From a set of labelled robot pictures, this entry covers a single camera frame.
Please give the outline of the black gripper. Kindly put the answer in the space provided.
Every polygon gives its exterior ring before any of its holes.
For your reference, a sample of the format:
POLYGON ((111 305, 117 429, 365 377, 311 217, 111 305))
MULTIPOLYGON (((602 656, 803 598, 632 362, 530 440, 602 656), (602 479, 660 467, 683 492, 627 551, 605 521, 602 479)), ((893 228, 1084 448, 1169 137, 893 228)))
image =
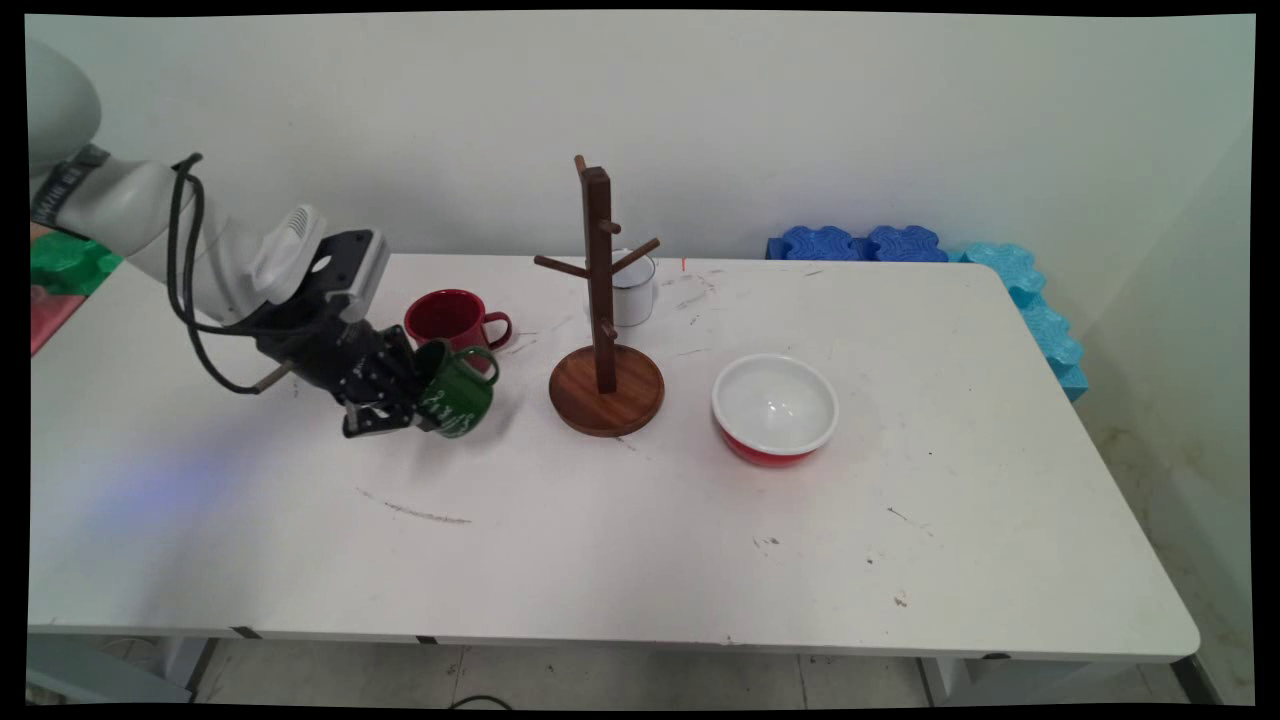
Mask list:
POLYGON ((422 391, 413 346, 401 325, 376 328, 340 314, 348 297, 266 304, 255 313, 255 343, 344 409, 347 439, 402 429, 428 430, 413 402, 422 391))

